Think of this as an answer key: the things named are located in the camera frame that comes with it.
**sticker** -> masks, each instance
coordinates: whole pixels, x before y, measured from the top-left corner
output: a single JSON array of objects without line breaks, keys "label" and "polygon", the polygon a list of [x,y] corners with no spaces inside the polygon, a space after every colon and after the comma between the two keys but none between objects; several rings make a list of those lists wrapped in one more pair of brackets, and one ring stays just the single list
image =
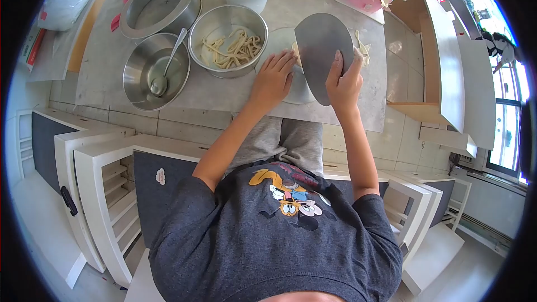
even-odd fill
[{"label": "sticker", "polygon": [[157,171],[157,175],[155,176],[155,179],[157,180],[158,183],[160,183],[161,185],[165,185],[166,184],[166,175],[164,174],[164,169],[159,169]]}]

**person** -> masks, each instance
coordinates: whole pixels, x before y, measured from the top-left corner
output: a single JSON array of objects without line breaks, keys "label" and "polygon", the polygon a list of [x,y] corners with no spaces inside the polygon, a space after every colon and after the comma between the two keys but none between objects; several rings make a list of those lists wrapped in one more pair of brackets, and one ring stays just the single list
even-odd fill
[{"label": "person", "polygon": [[264,117],[289,92],[297,61],[293,50],[272,54],[242,111],[179,182],[152,241],[151,271],[166,301],[387,301],[395,293],[402,253],[357,107],[363,58],[354,51],[343,76],[337,51],[326,79],[352,191],[322,177],[322,124]]},{"label": "person", "polygon": [[489,56],[496,56],[497,54],[501,56],[498,65],[493,70],[493,74],[507,63],[511,63],[514,60],[522,61],[520,49],[503,34],[496,32],[491,34],[487,31],[482,31],[481,36],[477,40],[485,40]]}]

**work table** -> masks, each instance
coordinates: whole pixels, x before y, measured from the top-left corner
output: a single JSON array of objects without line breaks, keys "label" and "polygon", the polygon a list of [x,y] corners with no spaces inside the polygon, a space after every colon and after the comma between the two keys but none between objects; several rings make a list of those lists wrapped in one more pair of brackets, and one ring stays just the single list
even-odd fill
[{"label": "work table", "polygon": [[[225,0],[202,0],[202,13],[223,4]],[[123,90],[123,69],[141,39],[128,39],[120,29],[110,31],[112,18],[122,8],[122,0],[105,0],[103,4],[82,59],[76,104],[129,104]],[[353,35],[354,42],[357,29],[362,43],[371,44],[371,63],[362,70],[364,85],[358,105],[364,128],[382,132],[386,107],[386,49],[382,24],[334,0],[268,0],[261,16],[270,32],[295,27],[305,17],[318,12],[338,17]],[[255,71],[251,71],[244,77],[220,79],[192,60],[184,90],[167,107],[238,112],[250,94],[255,75]],[[317,101],[301,105],[282,102],[269,115],[339,124],[332,107],[324,107]]]}]

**metal scraper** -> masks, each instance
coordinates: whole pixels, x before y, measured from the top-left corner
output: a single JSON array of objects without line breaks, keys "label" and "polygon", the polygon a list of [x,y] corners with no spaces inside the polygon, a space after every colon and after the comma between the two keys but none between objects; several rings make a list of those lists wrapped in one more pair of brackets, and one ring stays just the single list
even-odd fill
[{"label": "metal scraper", "polygon": [[354,57],[351,34],[337,17],[316,13],[295,27],[295,36],[309,88],[319,104],[328,106],[326,77],[338,49],[343,55],[343,73],[351,66]]}]

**gray sweatpants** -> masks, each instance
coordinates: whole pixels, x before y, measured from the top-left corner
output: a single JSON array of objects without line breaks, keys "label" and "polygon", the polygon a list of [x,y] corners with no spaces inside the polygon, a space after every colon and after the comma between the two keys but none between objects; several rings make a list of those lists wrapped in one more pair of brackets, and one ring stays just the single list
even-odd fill
[{"label": "gray sweatpants", "polygon": [[238,149],[226,175],[243,164],[270,158],[323,175],[323,125],[263,117]]}]

